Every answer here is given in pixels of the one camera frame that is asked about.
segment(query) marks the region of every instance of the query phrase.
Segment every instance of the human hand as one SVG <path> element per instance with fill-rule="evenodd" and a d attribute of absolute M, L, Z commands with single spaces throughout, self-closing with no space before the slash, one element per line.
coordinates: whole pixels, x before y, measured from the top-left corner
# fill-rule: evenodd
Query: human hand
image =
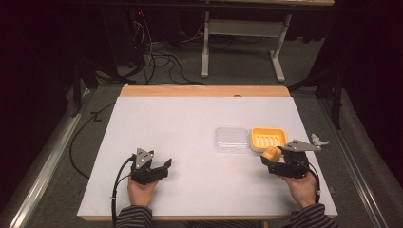
<path fill-rule="evenodd" d="M 155 186 L 158 181 L 143 185 L 128 178 L 127 193 L 131 205 L 147 207 L 154 195 Z"/>
<path fill-rule="evenodd" d="M 307 173 L 305 178 L 301 179 L 281 178 L 288 184 L 291 196 L 301 210 L 315 204 L 317 181 L 310 172 Z"/>

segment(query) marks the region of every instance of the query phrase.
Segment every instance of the wire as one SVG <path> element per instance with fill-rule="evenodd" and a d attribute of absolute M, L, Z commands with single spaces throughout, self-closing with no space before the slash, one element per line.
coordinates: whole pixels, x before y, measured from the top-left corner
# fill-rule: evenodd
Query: wire
<path fill-rule="evenodd" d="M 222 36 L 215 35 L 215 36 L 212 36 L 212 37 L 218 39 L 218 38 L 221 38 Z M 211 48 L 211 49 L 213 49 L 213 50 L 224 50 L 224 49 L 227 49 L 227 48 L 231 47 L 231 45 L 234 43 L 234 38 L 231 36 L 229 39 L 226 39 L 226 40 L 229 40 L 229 43 L 228 43 L 226 46 L 224 46 L 224 47 L 213 47 L 213 46 L 211 46 L 210 44 L 208 45 L 208 47 Z"/>
<path fill-rule="evenodd" d="M 113 186 L 113 192 L 112 192 L 112 201 L 111 201 L 111 210 L 112 210 L 112 223 L 113 227 L 116 227 L 116 195 L 118 194 L 118 185 L 121 182 L 120 177 L 122 174 L 122 171 L 124 170 L 125 166 L 129 162 L 133 162 L 135 160 L 136 156 L 132 155 L 129 159 L 127 159 L 124 164 L 122 165 L 121 169 L 118 172 L 118 176 L 116 177 L 115 184 Z"/>
<path fill-rule="evenodd" d="M 127 176 L 122 177 L 122 178 L 119 180 L 118 184 L 121 183 L 121 181 L 123 181 L 124 179 L 126 179 L 126 178 L 128 178 L 128 177 L 130 177 L 130 174 L 127 175 Z"/>
<path fill-rule="evenodd" d="M 120 75 L 119 73 L 112 72 L 109 70 L 105 70 L 103 67 L 96 65 L 94 63 L 91 63 L 91 61 L 87 60 L 89 63 L 93 64 L 96 68 L 99 68 L 102 72 L 106 73 L 108 77 L 102 76 L 100 74 L 96 74 L 96 77 L 101 80 L 106 80 L 106 81 L 113 81 L 117 80 L 122 83 L 127 83 L 127 84 L 136 84 L 135 80 L 130 80 L 128 79 L 129 77 L 132 77 L 142 71 L 142 69 L 145 67 L 145 60 L 144 60 L 144 50 L 146 44 L 144 43 L 144 28 L 143 25 L 133 19 L 132 16 L 130 16 L 130 12 L 127 13 L 127 17 L 131 22 L 130 25 L 130 36 L 133 42 L 133 49 L 135 51 L 135 64 L 136 68 L 131 70 L 125 75 Z"/>
<path fill-rule="evenodd" d="M 200 39 L 200 38 L 202 38 L 202 36 L 196 37 L 196 38 L 193 39 L 193 40 L 188 40 L 188 41 L 186 41 L 186 42 L 183 42 L 182 44 L 183 44 L 184 46 L 187 46 L 187 47 L 198 48 L 198 47 L 203 46 L 203 44 L 204 44 L 203 40 Z"/>
<path fill-rule="evenodd" d="M 183 67 L 181 65 L 181 63 L 179 62 L 178 58 L 175 55 L 172 54 L 165 54 L 163 52 L 154 52 L 154 53 L 149 53 L 151 58 L 151 61 L 149 63 L 149 65 L 152 67 L 153 71 L 151 73 L 151 76 L 149 78 L 146 77 L 145 75 L 145 71 L 144 71 L 144 77 L 145 77 L 145 85 L 150 85 L 150 81 L 154 75 L 155 69 L 157 67 L 167 67 L 169 66 L 169 64 L 172 64 L 168 70 L 168 76 L 169 78 L 175 83 L 175 84 L 179 84 L 179 85 L 202 85 L 202 86 L 207 86 L 207 84 L 204 83 L 200 83 L 200 82 L 194 82 L 194 81 L 190 81 L 189 79 L 187 79 L 184 75 L 183 75 Z M 163 62 L 160 65 L 157 65 L 156 60 L 160 60 L 163 59 L 165 60 L 165 62 Z M 181 77 L 185 80 L 185 82 L 178 82 L 175 79 L 172 78 L 172 70 L 175 66 L 178 66 L 180 68 L 180 75 Z"/>
<path fill-rule="evenodd" d="M 298 163 L 298 164 L 300 164 L 302 167 L 304 167 L 308 172 L 310 172 L 314 176 L 315 181 L 317 182 L 317 189 L 316 189 L 316 193 L 315 193 L 315 203 L 319 203 L 319 199 L 320 199 L 320 182 L 319 182 L 319 176 L 317 174 L 317 170 L 310 163 L 308 164 L 308 166 L 312 166 L 313 169 L 315 170 L 315 172 L 312 169 L 310 169 L 309 167 L 307 167 L 305 164 L 303 164 L 302 162 L 300 162 L 298 160 L 295 160 L 295 159 L 293 159 L 293 161 Z"/>
<path fill-rule="evenodd" d="M 193 41 L 193 40 L 196 40 L 196 39 L 199 39 L 200 37 L 202 37 L 202 35 L 200 35 L 200 32 L 202 30 L 203 22 L 204 22 L 204 12 L 201 14 L 201 23 L 199 25 L 198 31 L 196 31 L 195 35 L 192 38 L 187 39 L 187 40 L 183 40 L 182 43 Z"/>
<path fill-rule="evenodd" d="M 83 177 L 86 178 L 86 179 L 89 179 L 89 175 L 87 175 L 87 174 L 85 174 L 83 171 L 81 171 L 81 170 L 77 167 L 77 165 L 75 164 L 74 159 L 73 159 L 72 151 L 73 151 L 74 142 L 75 142 L 75 140 L 77 139 L 78 135 L 81 133 L 81 131 L 83 131 L 83 129 L 84 129 L 91 121 L 94 121 L 94 120 L 98 117 L 98 115 L 99 115 L 100 113 L 102 113 L 103 111 L 105 111 L 107 108 L 109 108 L 110 106 L 112 106 L 112 105 L 114 105 L 114 104 L 115 104 L 115 102 L 113 102 L 113 103 L 111 103 L 111 104 L 108 104 L 107 106 L 105 106 L 104 108 L 102 108 L 102 109 L 101 109 L 100 111 L 98 111 L 98 112 L 91 112 L 91 114 L 93 114 L 93 116 L 92 116 L 89 120 L 87 120 L 87 121 L 80 127 L 80 129 L 77 131 L 77 133 L 74 135 L 74 137 L 73 137 L 72 140 L 71 140 L 70 147 L 69 147 L 69 149 L 68 149 L 68 155 L 69 155 L 69 158 L 70 158 L 71 165 L 73 166 L 73 168 L 74 168 L 81 176 L 83 176 Z"/>
<path fill-rule="evenodd" d="M 264 42 L 264 41 L 266 41 L 266 40 L 268 40 L 269 39 L 269 37 L 256 37 L 256 41 L 245 41 L 243 38 L 243 36 L 242 36 L 242 39 L 240 40 L 240 39 L 237 39 L 237 38 L 239 38 L 239 36 L 235 36 L 234 37 L 234 42 L 235 43 L 237 43 L 237 44 L 247 44 L 247 45 L 254 45 L 254 44 L 258 44 L 258 43 L 260 43 L 260 42 Z"/>
<path fill-rule="evenodd" d="M 150 56 L 148 57 L 148 63 L 150 64 L 150 62 L 151 62 L 151 56 L 152 56 L 152 40 L 151 40 L 151 33 L 150 33 L 150 30 L 148 29 L 147 22 L 145 21 L 145 16 L 144 16 L 143 11 L 140 10 L 140 13 L 142 14 L 143 21 L 144 21 L 144 25 L 145 25 L 145 29 L 147 30 L 147 34 L 148 34 L 148 39 L 150 40 L 150 43 L 149 43 L 149 53 L 150 53 Z"/>
<path fill-rule="evenodd" d="M 155 45 L 159 45 L 159 44 L 161 44 L 162 47 L 156 49 L 156 48 L 155 48 Z M 166 44 L 167 44 L 167 42 L 153 41 L 153 42 L 152 42 L 152 45 L 153 45 L 153 52 L 158 52 L 158 51 L 161 51 L 161 50 L 163 50 L 163 49 L 166 49 Z"/>

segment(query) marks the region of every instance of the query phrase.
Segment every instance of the desk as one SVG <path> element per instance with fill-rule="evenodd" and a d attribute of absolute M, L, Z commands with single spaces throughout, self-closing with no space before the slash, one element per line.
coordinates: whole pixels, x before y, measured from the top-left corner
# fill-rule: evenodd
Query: desk
<path fill-rule="evenodd" d="M 282 5 L 301 5 L 301 6 L 332 6 L 334 0 L 206 0 L 210 2 L 225 3 L 260 3 L 260 4 L 282 4 Z M 204 14 L 204 46 L 201 57 L 201 76 L 208 77 L 209 47 L 208 38 L 210 34 L 219 35 L 237 35 L 237 36 L 256 36 L 256 37 L 275 37 L 278 39 L 277 46 L 270 50 L 270 58 L 276 77 L 279 82 L 284 82 L 285 77 L 282 72 L 278 56 L 284 42 L 290 25 L 292 14 L 286 14 L 282 22 L 262 22 L 262 21 L 241 21 L 241 20 L 220 20 L 210 19 L 210 13 Z"/>
<path fill-rule="evenodd" d="M 138 147 L 155 150 L 155 167 L 172 158 L 169 176 L 160 181 L 150 205 L 154 219 L 267 220 L 286 218 L 297 210 L 287 184 L 268 173 L 260 153 L 215 149 L 214 131 L 220 126 L 281 127 L 289 139 L 309 141 L 284 87 L 127 86 L 115 104 L 77 215 L 111 219 L 113 182 Z M 307 157 L 321 179 L 320 202 L 326 214 L 336 216 L 314 152 L 307 152 Z M 129 166 L 124 173 L 129 173 Z M 117 213 L 128 203 L 123 181 Z"/>

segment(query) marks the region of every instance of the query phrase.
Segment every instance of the gray carpet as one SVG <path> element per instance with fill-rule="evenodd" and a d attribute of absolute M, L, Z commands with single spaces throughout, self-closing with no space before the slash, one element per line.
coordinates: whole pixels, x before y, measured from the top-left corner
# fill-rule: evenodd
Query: gray carpet
<path fill-rule="evenodd" d="M 197 43 L 182 45 L 180 49 L 155 44 L 153 53 L 155 57 L 159 51 L 174 54 L 182 65 L 183 76 L 190 81 L 202 82 L 207 85 L 289 86 L 308 74 L 321 46 L 321 42 L 309 44 L 303 44 L 300 40 L 286 42 L 280 54 L 286 82 L 279 84 L 275 79 L 274 70 L 267 55 L 267 47 L 273 45 L 274 40 L 269 39 L 257 43 L 254 41 L 256 39 L 239 39 L 236 44 L 227 49 L 212 49 L 207 79 L 200 78 L 202 47 L 195 46 Z M 222 48 L 226 45 L 227 43 L 223 41 L 212 43 L 214 48 Z M 169 73 L 173 63 L 168 62 L 166 56 L 159 58 L 156 66 L 151 83 L 185 82 L 181 77 L 178 63 Z M 122 74 L 129 70 L 125 66 L 120 67 Z M 149 77 L 152 67 L 147 66 L 145 72 Z M 144 83 L 143 74 L 136 75 L 132 79 L 137 80 L 139 84 Z M 99 88 L 93 92 L 88 106 L 83 110 L 83 117 L 76 127 L 76 131 L 91 117 L 90 112 L 101 110 L 113 103 L 119 96 L 122 84 L 105 81 L 100 81 L 100 83 Z M 359 191 L 357 191 L 355 181 L 347 168 L 348 163 L 344 159 L 343 148 L 338 142 L 336 134 L 342 133 L 351 150 L 355 152 L 355 160 L 365 181 L 373 190 L 380 211 L 389 227 L 398 227 L 403 222 L 400 213 L 403 209 L 402 190 L 387 166 L 376 154 L 371 141 L 356 118 L 348 97 L 343 95 L 340 119 L 342 129 L 335 132 L 328 121 L 328 114 L 323 110 L 323 101 L 316 99 L 312 91 L 311 88 L 304 88 L 293 93 L 292 96 L 295 98 L 307 135 L 315 133 L 323 141 L 330 141 L 330 144 L 323 147 L 321 152 L 317 152 L 317 159 L 328 186 L 334 189 L 332 196 L 339 213 L 335 220 L 340 227 L 374 227 Z M 77 166 L 88 175 L 106 131 L 112 109 L 113 107 L 110 107 L 99 115 L 100 122 L 89 123 L 73 145 L 74 160 Z M 48 150 L 44 149 L 44 152 L 34 162 L 29 174 L 11 199 L 7 211 L 1 216 L 1 227 L 10 225 L 12 216 L 15 215 L 27 195 L 29 184 L 33 183 L 48 153 Z M 67 149 L 27 227 L 111 227 L 111 222 L 88 222 L 76 216 L 86 190 L 86 184 L 87 179 L 80 176 L 71 166 Z M 280 227 L 286 223 L 287 220 L 273 220 L 270 221 L 269 227 Z"/>

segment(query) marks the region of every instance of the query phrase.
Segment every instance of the wooden edge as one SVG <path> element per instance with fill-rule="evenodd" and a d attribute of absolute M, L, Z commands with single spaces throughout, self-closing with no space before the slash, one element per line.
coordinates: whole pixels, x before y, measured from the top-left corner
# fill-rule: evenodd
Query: wooden edge
<path fill-rule="evenodd" d="M 121 97 L 290 97 L 282 85 L 125 85 Z"/>
<path fill-rule="evenodd" d="M 153 220 L 274 220 L 274 219 L 288 219 L 290 216 L 243 216 L 243 217 L 153 217 Z M 112 221 L 111 216 L 83 216 L 82 219 L 86 221 Z"/>

